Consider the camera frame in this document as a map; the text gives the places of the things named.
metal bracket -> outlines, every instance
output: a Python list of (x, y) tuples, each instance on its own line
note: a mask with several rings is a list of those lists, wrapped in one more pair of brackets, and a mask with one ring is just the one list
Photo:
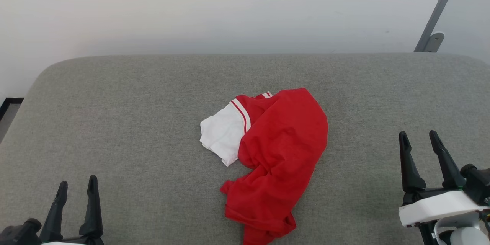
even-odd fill
[(439, 50), (439, 47), (441, 46), (441, 43), (443, 42), (443, 40), (444, 40), (444, 34), (443, 33), (433, 34), (429, 38), (429, 41), (427, 42), (427, 45), (425, 46), (425, 48), (422, 52), (423, 53), (436, 53), (437, 50)]
[(429, 21), (427, 22), (427, 25), (425, 26), (425, 29), (420, 36), (420, 39), (418, 40), (414, 52), (427, 52), (427, 43), (429, 43), (430, 39), (432, 39), (430, 35), (434, 31), (434, 27), (436, 27), (437, 21), (439, 20), (441, 13), (443, 13), (444, 7), (446, 6), (447, 2), (448, 0), (439, 0), (437, 2), (434, 11), (432, 11), (432, 15), (429, 18)]

white robot part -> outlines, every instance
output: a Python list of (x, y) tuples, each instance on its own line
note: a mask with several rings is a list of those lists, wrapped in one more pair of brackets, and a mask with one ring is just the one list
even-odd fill
[(399, 208), (403, 226), (490, 209), (479, 206), (463, 191), (448, 191)]
[(55, 242), (43, 243), (43, 245), (80, 245), (80, 244), (76, 244), (76, 243), (64, 243), (64, 242), (55, 241)]
[(451, 245), (490, 245), (488, 237), (480, 231), (479, 217), (477, 212), (468, 212), (462, 215), (445, 217), (439, 219), (434, 226), (434, 235), (439, 245), (448, 245), (441, 240), (440, 236), (445, 228), (455, 227), (451, 233)]

gray table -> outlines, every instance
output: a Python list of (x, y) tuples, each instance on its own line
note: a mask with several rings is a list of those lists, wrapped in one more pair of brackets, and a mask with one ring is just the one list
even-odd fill
[(328, 146), (274, 244), (421, 244), (398, 219), (405, 130), (428, 186), (442, 176), (429, 130), (461, 167), (490, 166), (490, 67), (443, 54), (106, 56), (35, 81), (0, 144), (0, 226), (44, 222), (69, 183), (62, 233), (76, 236), (99, 178), (106, 244), (240, 244), (219, 187), (249, 171), (201, 146), (199, 123), (235, 95), (306, 87)]

black frame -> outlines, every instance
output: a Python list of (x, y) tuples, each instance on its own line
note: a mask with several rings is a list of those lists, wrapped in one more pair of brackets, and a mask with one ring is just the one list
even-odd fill
[(2, 103), (2, 106), (0, 107), (0, 120), (3, 118), (5, 115), (5, 112), (7, 112), (8, 107), (11, 104), (20, 104), (24, 101), (23, 97), (8, 97), (5, 99), (5, 101)]

garment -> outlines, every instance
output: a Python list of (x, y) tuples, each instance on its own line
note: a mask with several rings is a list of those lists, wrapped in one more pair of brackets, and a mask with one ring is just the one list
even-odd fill
[[(271, 92), (267, 92), (256, 96), (254, 99), (263, 100), (271, 97)], [(214, 116), (210, 116), (201, 122), (201, 144), (220, 156), (227, 167), (238, 160), (240, 140), (252, 126), (250, 116), (238, 100), (239, 98), (245, 103), (246, 100), (244, 99), (248, 97), (245, 95), (238, 96)], [(252, 116), (252, 118), (255, 122), (257, 116)]]
[(253, 171), (222, 186), (225, 216), (245, 225), (245, 245), (268, 244), (296, 228), (291, 210), (326, 147), (327, 118), (305, 88), (270, 98), (241, 95), (231, 103), (245, 132), (238, 158)]

